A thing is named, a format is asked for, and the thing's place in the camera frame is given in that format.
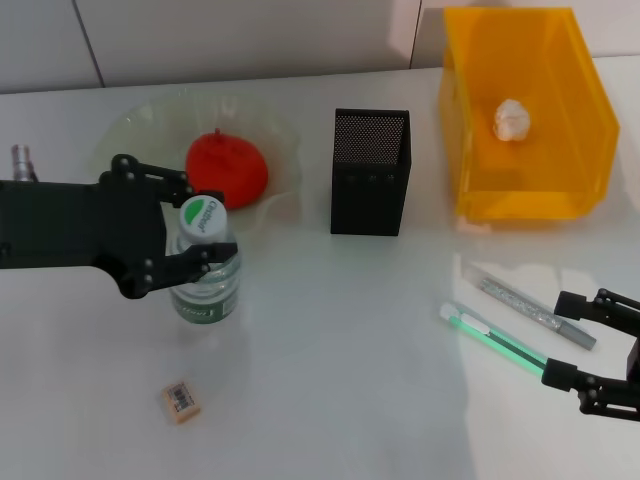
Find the glitter pen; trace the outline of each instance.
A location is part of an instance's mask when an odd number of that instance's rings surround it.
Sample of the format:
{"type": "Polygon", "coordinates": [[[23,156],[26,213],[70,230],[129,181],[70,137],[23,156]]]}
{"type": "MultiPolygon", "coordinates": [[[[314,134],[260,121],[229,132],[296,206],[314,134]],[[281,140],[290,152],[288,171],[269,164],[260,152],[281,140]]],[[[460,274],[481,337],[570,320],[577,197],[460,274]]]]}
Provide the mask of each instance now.
{"type": "Polygon", "coordinates": [[[489,324],[479,315],[463,305],[445,303],[440,308],[440,317],[468,335],[480,340],[518,365],[542,377],[547,357],[540,355],[505,332],[489,324]]]}
{"type": "Polygon", "coordinates": [[[468,266],[463,272],[463,276],[487,295],[582,348],[591,350],[596,344],[595,338],[574,325],[570,320],[554,315],[547,307],[540,305],[524,293],[505,286],[487,272],[474,266],[468,266]]]}

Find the green pen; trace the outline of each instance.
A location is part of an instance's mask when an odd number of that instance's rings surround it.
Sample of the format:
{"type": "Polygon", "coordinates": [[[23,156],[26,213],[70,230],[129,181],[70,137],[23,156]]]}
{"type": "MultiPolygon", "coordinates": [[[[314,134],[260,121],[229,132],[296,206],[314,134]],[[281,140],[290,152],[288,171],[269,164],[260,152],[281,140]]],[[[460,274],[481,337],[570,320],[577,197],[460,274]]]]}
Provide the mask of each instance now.
{"type": "Polygon", "coordinates": [[[440,308],[440,316],[454,327],[477,338],[503,356],[542,377],[542,372],[547,365],[547,357],[501,332],[478,315],[471,313],[463,305],[456,307],[451,303],[445,303],[440,308]]]}

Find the plastic bottle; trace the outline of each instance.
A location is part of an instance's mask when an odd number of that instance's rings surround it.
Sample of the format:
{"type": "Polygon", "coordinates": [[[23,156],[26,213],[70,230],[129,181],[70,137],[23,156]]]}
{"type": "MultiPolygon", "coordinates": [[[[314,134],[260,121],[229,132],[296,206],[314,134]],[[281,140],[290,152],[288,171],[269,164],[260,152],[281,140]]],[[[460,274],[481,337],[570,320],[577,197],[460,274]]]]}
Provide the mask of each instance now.
{"type": "MultiPolygon", "coordinates": [[[[179,230],[169,253],[182,253],[191,245],[235,242],[224,205],[213,197],[197,195],[180,209],[179,230]]],[[[240,254],[225,263],[210,263],[211,271],[196,283],[170,289],[176,311],[190,323],[210,324],[227,317],[238,302],[240,254]]]]}

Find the white bottle cap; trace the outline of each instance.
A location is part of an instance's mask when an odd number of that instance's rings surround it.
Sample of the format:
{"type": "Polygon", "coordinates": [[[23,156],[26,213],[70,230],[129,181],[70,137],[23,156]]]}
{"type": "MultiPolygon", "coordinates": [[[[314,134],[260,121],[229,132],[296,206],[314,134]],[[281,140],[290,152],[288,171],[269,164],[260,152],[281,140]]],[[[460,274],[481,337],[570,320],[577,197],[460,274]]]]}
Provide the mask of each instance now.
{"type": "Polygon", "coordinates": [[[180,208],[180,233],[193,245],[224,242],[227,210],[222,202],[208,195],[191,197],[180,208]]]}

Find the eraser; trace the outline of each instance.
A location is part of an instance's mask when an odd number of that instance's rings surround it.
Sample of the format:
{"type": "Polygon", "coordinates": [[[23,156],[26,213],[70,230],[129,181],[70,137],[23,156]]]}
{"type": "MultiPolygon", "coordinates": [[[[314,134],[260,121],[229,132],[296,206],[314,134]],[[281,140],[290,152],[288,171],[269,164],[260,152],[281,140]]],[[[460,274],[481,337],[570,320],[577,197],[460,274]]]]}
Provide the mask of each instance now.
{"type": "Polygon", "coordinates": [[[184,423],[200,412],[200,404],[186,382],[169,385],[162,391],[169,415],[176,423],[184,423]]]}

